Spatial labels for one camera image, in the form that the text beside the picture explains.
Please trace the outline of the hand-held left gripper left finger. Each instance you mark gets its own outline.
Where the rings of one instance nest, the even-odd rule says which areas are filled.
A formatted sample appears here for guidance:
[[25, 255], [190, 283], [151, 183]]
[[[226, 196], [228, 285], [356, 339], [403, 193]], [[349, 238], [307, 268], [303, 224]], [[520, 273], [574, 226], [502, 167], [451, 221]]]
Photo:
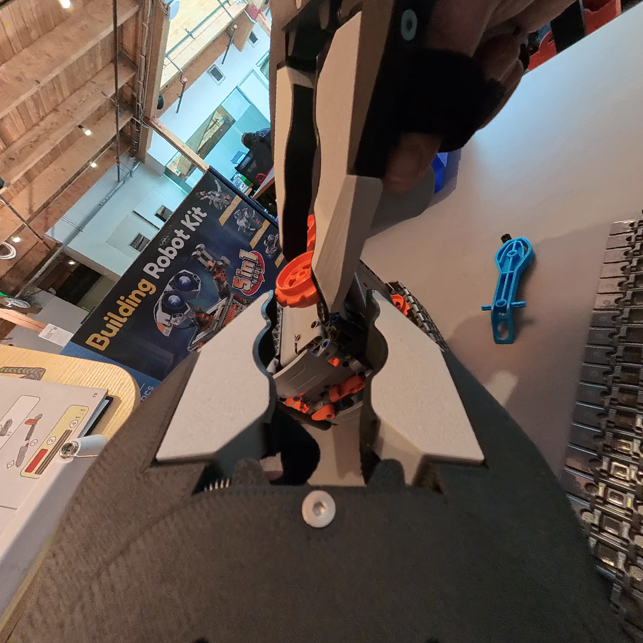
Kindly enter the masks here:
[[269, 331], [267, 306], [273, 295], [261, 295], [200, 350], [157, 451], [158, 462], [234, 468], [240, 460], [265, 455], [277, 394], [259, 345]]

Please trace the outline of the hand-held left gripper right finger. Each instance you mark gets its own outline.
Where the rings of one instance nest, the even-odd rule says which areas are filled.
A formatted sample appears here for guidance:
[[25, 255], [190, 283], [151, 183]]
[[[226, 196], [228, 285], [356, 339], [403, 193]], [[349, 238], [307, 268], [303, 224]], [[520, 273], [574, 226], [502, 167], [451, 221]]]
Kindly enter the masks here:
[[360, 446], [369, 458], [395, 460], [405, 481], [426, 466], [480, 466], [484, 454], [443, 351], [379, 292], [369, 292]]

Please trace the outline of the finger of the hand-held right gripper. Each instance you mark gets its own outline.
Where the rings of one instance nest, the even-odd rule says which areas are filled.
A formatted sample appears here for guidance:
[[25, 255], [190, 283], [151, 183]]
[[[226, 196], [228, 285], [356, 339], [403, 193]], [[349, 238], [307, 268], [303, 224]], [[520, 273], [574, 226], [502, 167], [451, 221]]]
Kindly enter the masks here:
[[309, 218], [319, 179], [314, 75], [278, 68], [273, 115], [273, 156], [279, 243], [284, 260], [280, 272], [314, 248], [309, 241]]
[[355, 169], [377, 75], [367, 72], [365, 81], [359, 79], [366, 61], [359, 52], [363, 21], [358, 12], [337, 30], [315, 92], [320, 165], [311, 269], [329, 312], [338, 311], [348, 294], [382, 193], [379, 178]]

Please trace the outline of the orange gear wheel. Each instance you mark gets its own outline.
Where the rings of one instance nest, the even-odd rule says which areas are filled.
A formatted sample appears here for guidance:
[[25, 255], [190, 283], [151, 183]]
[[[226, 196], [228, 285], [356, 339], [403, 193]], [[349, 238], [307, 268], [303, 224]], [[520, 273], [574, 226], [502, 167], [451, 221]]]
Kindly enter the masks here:
[[321, 302], [312, 277], [312, 250], [297, 256], [277, 277], [275, 297], [283, 308], [308, 308]]

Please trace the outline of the blue plastic bin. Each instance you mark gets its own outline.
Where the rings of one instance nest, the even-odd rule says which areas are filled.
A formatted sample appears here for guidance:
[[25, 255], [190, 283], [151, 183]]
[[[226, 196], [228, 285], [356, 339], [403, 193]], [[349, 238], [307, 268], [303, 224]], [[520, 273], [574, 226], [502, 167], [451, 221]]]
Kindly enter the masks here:
[[441, 192], [446, 186], [455, 181], [460, 163], [461, 149], [451, 152], [438, 152], [431, 162], [434, 175], [434, 193]]

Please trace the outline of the grey toy robot vehicle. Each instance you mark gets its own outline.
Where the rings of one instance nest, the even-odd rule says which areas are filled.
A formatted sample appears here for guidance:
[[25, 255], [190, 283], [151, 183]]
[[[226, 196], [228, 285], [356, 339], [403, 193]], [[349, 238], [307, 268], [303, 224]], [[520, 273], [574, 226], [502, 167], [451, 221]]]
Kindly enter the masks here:
[[329, 314], [320, 302], [283, 308], [276, 300], [272, 328], [273, 374], [278, 400], [308, 421], [342, 424], [358, 417], [372, 366], [366, 356], [366, 296], [379, 292], [423, 333], [447, 350], [422, 303], [400, 282], [384, 282], [360, 261], [341, 308]]

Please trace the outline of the teal plastic wrench tool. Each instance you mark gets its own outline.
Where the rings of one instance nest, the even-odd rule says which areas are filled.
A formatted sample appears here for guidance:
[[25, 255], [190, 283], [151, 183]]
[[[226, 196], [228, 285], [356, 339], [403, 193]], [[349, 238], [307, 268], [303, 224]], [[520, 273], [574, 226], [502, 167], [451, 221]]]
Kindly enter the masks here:
[[515, 339], [514, 311], [526, 307], [518, 299], [518, 290], [525, 270], [534, 259], [533, 246], [526, 237], [501, 237], [502, 244], [494, 255], [498, 279], [490, 304], [481, 310], [490, 314], [493, 341], [497, 345], [513, 344]]

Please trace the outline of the wooden desk riser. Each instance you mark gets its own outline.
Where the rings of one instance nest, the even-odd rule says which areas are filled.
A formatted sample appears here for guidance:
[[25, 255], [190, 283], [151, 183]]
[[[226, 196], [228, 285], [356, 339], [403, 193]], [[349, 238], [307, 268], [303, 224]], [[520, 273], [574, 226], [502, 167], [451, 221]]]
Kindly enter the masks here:
[[[2, 346], [1, 375], [107, 389], [108, 397], [103, 401], [105, 406], [94, 415], [87, 425], [86, 434], [82, 437], [101, 434], [105, 435], [109, 440], [123, 425], [124, 421], [129, 418], [140, 402], [138, 385], [127, 371], [119, 366], [98, 361]], [[13, 599], [18, 595], [21, 586], [26, 583], [37, 559], [29, 569], [26, 579], [16, 591]]]

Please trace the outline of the robot kit box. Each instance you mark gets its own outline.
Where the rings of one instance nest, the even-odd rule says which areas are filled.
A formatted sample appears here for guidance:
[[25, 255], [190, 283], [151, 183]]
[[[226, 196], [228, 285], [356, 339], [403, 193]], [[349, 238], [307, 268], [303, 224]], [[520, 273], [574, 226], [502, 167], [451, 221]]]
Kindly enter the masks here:
[[118, 365], [146, 391], [274, 289], [284, 264], [277, 220], [209, 170], [61, 354]]

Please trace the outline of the instruction booklet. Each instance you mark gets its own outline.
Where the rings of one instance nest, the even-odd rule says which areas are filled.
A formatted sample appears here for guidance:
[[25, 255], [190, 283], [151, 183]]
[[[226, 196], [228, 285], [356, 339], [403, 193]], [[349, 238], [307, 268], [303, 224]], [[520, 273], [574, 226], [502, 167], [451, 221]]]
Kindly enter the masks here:
[[105, 388], [1, 376], [3, 508], [19, 508], [61, 446], [86, 434], [107, 397]]

